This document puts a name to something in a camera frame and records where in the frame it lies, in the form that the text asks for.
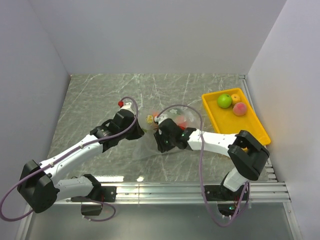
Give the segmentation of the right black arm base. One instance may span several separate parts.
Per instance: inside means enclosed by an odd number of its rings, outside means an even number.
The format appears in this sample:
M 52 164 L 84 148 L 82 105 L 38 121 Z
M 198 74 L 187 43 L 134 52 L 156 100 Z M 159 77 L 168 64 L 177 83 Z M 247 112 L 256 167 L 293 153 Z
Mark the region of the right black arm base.
M 245 201 L 245 206 L 249 204 L 250 186 L 242 185 L 237 191 L 233 192 L 223 185 L 205 185 L 204 193 L 208 202 L 231 202 L 229 204 L 219 203 L 217 205 L 219 213 L 223 217 L 232 217 L 236 212 L 238 203 Z

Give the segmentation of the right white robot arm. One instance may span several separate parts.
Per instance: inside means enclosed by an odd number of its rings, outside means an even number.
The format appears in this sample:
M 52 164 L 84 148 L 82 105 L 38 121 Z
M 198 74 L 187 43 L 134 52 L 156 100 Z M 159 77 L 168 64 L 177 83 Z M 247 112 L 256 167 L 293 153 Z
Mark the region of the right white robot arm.
M 205 188 L 209 201 L 235 199 L 248 181 L 256 181 L 270 157 L 269 151 L 248 131 L 221 134 L 201 131 L 193 127 L 180 127 L 172 119 L 156 117 L 158 129 L 154 133 L 161 153 L 173 148 L 190 151 L 207 151 L 229 157 L 234 168 L 214 190 Z

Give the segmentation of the clear plastic bag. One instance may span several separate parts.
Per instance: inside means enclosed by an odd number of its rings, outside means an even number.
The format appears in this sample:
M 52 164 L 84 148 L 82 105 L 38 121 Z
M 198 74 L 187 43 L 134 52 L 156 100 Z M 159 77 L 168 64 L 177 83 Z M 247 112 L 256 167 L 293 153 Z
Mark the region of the clear plastic bag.
M 153 109 L 142 109 L 137 121 L 144 136 L 133 150 L 135 160 L 190 150 L 188 140 L 201 124 L 198 113 L 180 105 L 172 106 L 161 114 Z

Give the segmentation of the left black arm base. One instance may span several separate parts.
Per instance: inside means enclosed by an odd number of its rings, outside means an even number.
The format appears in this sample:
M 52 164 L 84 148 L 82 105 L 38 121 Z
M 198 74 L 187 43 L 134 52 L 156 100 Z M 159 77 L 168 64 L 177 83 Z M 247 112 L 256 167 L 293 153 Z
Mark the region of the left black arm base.
M 103 207 L 110 207 L 117 195 L 116 186 L 100 186 L 94 188 L 88 196 L 76 196 L 70 199 L 73 203 L 81 203 L 81 214 L 85 217 L 96 217 L 102 213 Z

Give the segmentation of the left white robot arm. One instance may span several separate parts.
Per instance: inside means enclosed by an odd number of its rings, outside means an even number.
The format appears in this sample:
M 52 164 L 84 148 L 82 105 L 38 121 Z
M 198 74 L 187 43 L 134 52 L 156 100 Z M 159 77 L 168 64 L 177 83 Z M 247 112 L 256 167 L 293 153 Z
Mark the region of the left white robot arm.
M 121 140 L 136 140 L 143 135 L 134 111 L 125 104 L 112 119 L 95 127 L 64 152 L 41 163 L 34 160 L 26 163 L 17 191 L 35 213 L 42 213 L 56 201 L 67 198 L 103 201 L 105 197 L 101 183 L 93 175 L 84 174 L 74 179 L 65 179 L 65 176 L 85 161 L 117 146 Z

